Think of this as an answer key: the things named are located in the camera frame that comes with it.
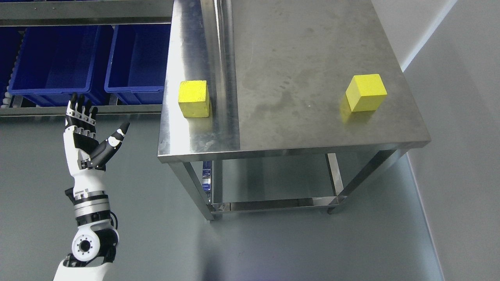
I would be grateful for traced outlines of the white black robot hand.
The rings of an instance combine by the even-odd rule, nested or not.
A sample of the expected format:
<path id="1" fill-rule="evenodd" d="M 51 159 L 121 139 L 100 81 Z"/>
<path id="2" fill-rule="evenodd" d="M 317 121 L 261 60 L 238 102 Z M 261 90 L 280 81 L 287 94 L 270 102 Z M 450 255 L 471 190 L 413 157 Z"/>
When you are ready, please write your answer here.
<path id="1" fill-rule="evenodd" d="M 77 133 L 77 127 L 88 130 L 89 135 L 95 135 L 98 107 L 92 107 L 91 111 L 90 109 L 91 101 L 86 99 L 84 94 L 78 97 L 77 93 L 72 94 L 66 108 L 65 127 L 67 128 L 64 130 L 64 150 L 69 173 L 74 179 L 74 192 L 105 191 L 102 181 L 105 172 L 98 169 L 105 169 L 107 162 L 120 149 L 130 126 L 129 122 L 124 122 L 113 134 L 98 144 L 91 153 L 91 168 L 93 169 L 83 169 L 82 161 L 89 158 L 89 153 L 81 147 L 94 139 Z"/>

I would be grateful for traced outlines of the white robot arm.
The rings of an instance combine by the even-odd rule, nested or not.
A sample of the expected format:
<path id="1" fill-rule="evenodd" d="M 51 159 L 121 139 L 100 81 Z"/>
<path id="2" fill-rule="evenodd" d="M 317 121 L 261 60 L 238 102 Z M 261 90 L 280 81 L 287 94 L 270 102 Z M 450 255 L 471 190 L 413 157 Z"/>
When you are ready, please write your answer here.
<path id="1" fill-rule="evenodd" d="M 64 151 L 73 187 L 65 195 L 73 204 L 77 232 L 70 253 L 59 263 L 55 281 L 103 281 L 113 268 L 120 241 L 118 219 L 102 182 L 107 162 L 116 154 L 130 126 L 123 123 L 102 142 L 96 140 L 98 107 L 73 93 L 65 112 Z"/>

